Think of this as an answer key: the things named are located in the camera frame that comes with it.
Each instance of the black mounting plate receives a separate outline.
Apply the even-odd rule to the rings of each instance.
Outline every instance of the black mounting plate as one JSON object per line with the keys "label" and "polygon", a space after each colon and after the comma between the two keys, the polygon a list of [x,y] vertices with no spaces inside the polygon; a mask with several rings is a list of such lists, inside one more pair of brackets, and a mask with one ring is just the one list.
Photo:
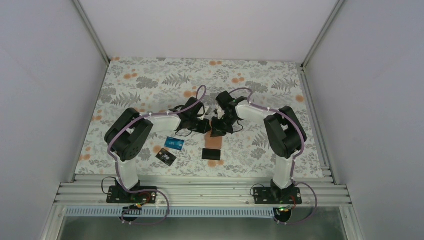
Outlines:
{"label": "black mounting plate", "polygon": [[287,194],[281,201],[276,199],[271,193],[271,187],[254,187],[253,188],[253,198],[254,204],[262,205],[293,205],[293,199],[290,197],[293,196],[296,204],[302,204],[302,195],[301,190],[298,187],[294,187],[293,191],[290,194]]}
{"label": "black mounting plate", "polygon": [[[158,188],[155,186],[135,186],[131,190],[140,191],[144,189],[157,190]],[[156,192],[148,191],[146,193],[149,193],[150,196],[152,195],[152,193],[154,193],[153,194],[154,196],[150,197],[150,200],[147,202],[147,204],[156,203]],[[125,194],[120,186],[110,186],[106,203],[108,204],[138,204],[145,201],[146,197],[147,197],[146,194],[142,194],[142,193]]]}

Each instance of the white panel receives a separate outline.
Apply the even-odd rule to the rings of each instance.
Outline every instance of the white panel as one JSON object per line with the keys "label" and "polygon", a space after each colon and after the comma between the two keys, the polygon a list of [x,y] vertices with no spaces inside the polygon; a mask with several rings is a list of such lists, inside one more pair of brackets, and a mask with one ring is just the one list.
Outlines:
{"label": "white panel", "polygon": [[301,63],[337,0],[80,0],[109,57]]}
{"label": "white panel", "polygon": [[306,69],[368,240],[424,239],[424,1],[348,0]]}
{"label": "white panel", "polygon": [[39,239],[106,71],[70,0],[2,1],[0,233]]}

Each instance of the card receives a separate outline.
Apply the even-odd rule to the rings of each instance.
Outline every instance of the card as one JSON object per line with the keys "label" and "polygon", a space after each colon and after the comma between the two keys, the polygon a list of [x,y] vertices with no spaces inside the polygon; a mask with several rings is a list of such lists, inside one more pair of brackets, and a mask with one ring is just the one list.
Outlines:
{"label": "card", "polygon": [[170,166],[174,163],[176,156],[167,151],[165,148],[162,148],[156,155],[156,158],[161,160],[166,165]]}
{"label": "card", "polygon": [[183,149],[184,140],[176,139],[173,137],[167,137],[165,141],[165,147],[170,149],[180,150]]}

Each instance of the floral pattern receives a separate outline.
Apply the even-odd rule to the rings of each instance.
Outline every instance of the floral pattern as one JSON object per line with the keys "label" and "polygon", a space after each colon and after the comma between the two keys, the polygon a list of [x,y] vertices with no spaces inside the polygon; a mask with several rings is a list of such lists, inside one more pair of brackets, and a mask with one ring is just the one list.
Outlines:
{"label": "floral pattern", "polygon": [[[112,59],[76,174],[115,174],[104,136],[125,109],[164,112],[195,97],[200,85],[207,86],[203,103],[212,109],[216,108],[215,98],[220,92],[240,87],[251,88],[252,99],[257,104],[276,109],[292,107],[307,135],[305,151],[296,162],[294,174],[302,178],[323,177],[295,63],[141,57]],[[247,94],[240,90],[232,96]],[[220,161],[201,158],[205,147],[203,134],[192,133],[188,137],[176,136],[174,132],[151,134],[136,158],[137,170],[143,175],[156,176],[271,177],[277,156],[271,150],[265,129],[246,120],[240,124],[242,131],[223,137]],[[238,128],[241,126],[234,125],[235,131]],[[185,141],[181,151],[168,149],[177,157],[172,166],[156,158],[167,137]]]}

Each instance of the gray wall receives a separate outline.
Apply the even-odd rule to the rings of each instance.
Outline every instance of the gray wall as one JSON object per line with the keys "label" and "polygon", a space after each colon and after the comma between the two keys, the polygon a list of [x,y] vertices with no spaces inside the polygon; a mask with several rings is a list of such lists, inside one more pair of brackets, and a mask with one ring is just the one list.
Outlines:
{"label": "gray wall", "polygon": [[1,239],[39,239],[106,64],[70,0],[2,1],[0,33]]}
{"label": "gray wall", "polygon": [[348,0],[307,66],[368,240],[424,239],[424,1]]}

